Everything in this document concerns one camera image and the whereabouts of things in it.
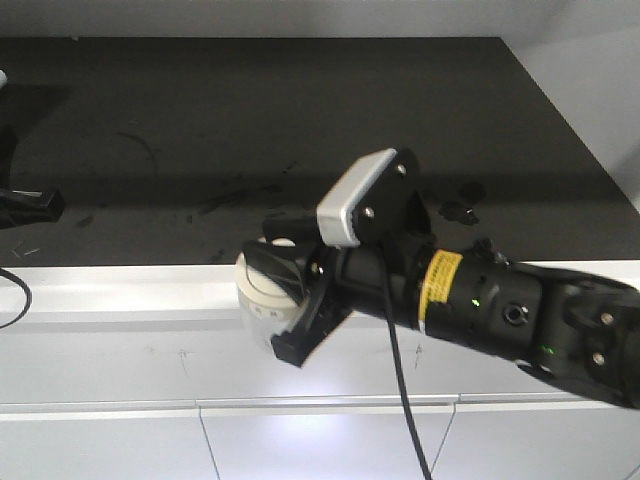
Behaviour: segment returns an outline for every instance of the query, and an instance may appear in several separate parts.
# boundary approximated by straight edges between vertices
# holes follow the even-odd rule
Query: robotic arm
[[[302,366],[358,310],[513,361],[567,392],[640,408],[640,292],[512,263],[486,239],[462,252],[439,249],[417,182],[410,150],[368,155],[316,218],[268,219],[266,242],[244,244],[247,265],[299,306],[271,338],[275,355]]]

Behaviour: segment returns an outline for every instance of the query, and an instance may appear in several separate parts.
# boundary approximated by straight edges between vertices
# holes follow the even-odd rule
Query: white cabinet
[[[0,414],[0,478],[213,480],[198,410]]]
[[[458,405],[437,480],[628,479],[640,412],[597,402]]]
[[[430,464],[452,406],[417,407]],[[203,421],[223,480],[415,480],[421,473],[399,407],[329,407],[221,416]]]

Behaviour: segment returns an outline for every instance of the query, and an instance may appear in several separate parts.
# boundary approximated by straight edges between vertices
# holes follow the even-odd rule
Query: black object
[[[10,171],[18,137],[10,127],[0,130],[0,229],[39,222],[57,222],[64,200],[57,189],[24,192],[10,189]]]
[[[403,164],[410,165],[413,154],[405,150],[402,156]],[[398,193],[393,167],[380,175],[367,193],[371,196],[360,202],[385,202],[385,215],[376,214],[374,219],[354,215],[361,240],[358,248],[338,250],[322,244],[313,219],[265,222],[269,238],[295,236],[295,249],[245,245],[249,265],[286,286],[286,291],[299,292],[292,295],[302,306],[297,323],[272,338],[278,358],[301,366],[352,310],[359,310],[517,360],[523,371],[556,388],[640,408],[636,289],[595,275],[513,263],[486,239],[460,254],[437,251],[415,185],[417,169],[407,170],[406,189]],[[443,255],[458,262],[451,267],[448,283],[444,276],[437,279],[442,272],[436,272],[435,280],[429,277]],[[443,286],[448,288],[446,300],[434,297],[426,302],[428,309],[423,306],[430,289]]]

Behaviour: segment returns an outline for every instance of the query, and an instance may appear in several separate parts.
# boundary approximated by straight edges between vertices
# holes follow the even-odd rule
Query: green led light
[[[555,355],[556,354],[556,350],[554,348],[551,348],[547,345],[540,345],[540,350],[542,350],[545,353],[548,353],[549,355]]]

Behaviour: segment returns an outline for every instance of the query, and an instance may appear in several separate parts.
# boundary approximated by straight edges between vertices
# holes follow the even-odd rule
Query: white wall
[[[558,2],[504,38],[640,211],[640,2]]]
[[[2,0],[0,35],[495,35],[506,3],[506,0]]]

